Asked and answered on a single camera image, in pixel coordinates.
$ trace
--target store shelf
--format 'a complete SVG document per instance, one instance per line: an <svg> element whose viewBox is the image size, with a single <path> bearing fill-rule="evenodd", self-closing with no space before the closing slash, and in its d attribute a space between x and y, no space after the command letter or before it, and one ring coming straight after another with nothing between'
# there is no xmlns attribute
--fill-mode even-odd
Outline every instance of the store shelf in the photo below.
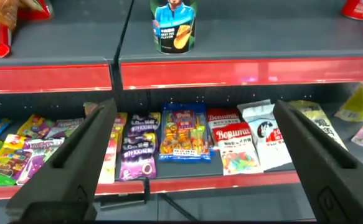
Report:
<svg viewBox="0 0 363 224"><path fill-rule="evenodd" d="M0 59L0 93L111 90L110 64L132 0L53 0L48 21L19 22Z"/></svg>
<svg viewBox="0 0 363 224"><path fill-rule="evenodd" d="M363 81L363 22L344 0L199 0L196 46L154 48L149 1L136 0L120 52L125 90Z"/></svg>

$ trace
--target black plastic part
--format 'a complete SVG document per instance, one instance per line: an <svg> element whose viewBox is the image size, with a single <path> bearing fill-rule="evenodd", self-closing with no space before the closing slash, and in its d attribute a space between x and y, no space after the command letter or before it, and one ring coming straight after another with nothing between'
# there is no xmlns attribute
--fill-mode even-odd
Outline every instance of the black plastic part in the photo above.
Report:
<svg viewBox="0 0 363 224"><path fill-rule="evenodd" d="M94 220L97 211L92 202L116 116L114 100L100 103L33 178L9 200L6 205L9 219L67 218L74 221L83 217L82 220ZM64 215L60 208L70 211L72 215Z"/></svg>
<svg viewBox="0 0 363 224"><path fill-rule="evenodd" d="M274 115L318 222L363 222L363 163L293 106Z"/></svg>
<svg viewBox="0 0 363 224"><path fill-rule="evenodd" d="M108 195L102 196L98 199L101 210L113 210L135 205L146 205L150 198L151 190L149 186L149 179L145 178L144 193L142 194L124 194L124 195Z"/></svg>

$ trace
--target red shelf edge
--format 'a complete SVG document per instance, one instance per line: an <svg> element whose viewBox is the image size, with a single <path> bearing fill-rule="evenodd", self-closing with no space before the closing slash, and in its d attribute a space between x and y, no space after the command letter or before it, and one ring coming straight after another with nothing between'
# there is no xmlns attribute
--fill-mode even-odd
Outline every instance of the red shelf edge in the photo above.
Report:
<svg viewBox="0 0 363 224"><path fill-rule="evenodd" d="M193 177L183 179L154 179L150 181L151 193L185 192L192 190L230 189L236 187L259 187L264 185L298 184L296 171L268 172L217 177ZM0 187L0 200L11 198L20 186ZM140 194L144 192L142 181L100 184L96 195Z"/></svg>
<svg viewBox="0 0 363 224"><path fill-rule="evenodd" d="M121 63L124 90L363 82L363 57Z"/></svg>

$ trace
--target yellow candy bag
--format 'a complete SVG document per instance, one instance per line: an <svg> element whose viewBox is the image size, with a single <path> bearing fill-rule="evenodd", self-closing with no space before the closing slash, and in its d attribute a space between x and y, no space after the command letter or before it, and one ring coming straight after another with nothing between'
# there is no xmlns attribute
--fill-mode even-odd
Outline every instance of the yellow candy bag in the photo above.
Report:
<svg viewBox="0 0 363 224"><path fill-rule="evenodd" d="M319 104L304 100L291 101L289 104L296 107L299 111L306 115L307 118L317 124L317 126L321 128L321 130L323 130L329 137L333 138L337 143L347 150L342 139L339 137L339 135L337 135L337 132L332 127L330 120L326 116L323 109L321 109Z"/></svg>
<svg viewBox="0 0 363 224"><path fill-rule="evenodd" d="M363 121L363 83L360 83L350 98L335 114L344 121Z"/></svg>

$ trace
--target gray shelf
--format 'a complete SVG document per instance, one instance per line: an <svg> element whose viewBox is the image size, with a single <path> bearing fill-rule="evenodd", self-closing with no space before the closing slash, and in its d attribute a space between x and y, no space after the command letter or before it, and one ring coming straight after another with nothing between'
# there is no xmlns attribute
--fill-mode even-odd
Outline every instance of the gray shelf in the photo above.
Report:
<svg viewBox="0 0 363 224"><path fill-rule="evenodd" d="M149 1L135 0L120 63L244 58L362 57L363 21L345 0L198 0L196 44L187 54L154 48Z"/></svg>
<svg viewBox="0 0 363 224"><path fill-rule="evenodd" d="M70 65L112 61L132 0L51 0L54 17L18 23L1 65Z"/></svg>

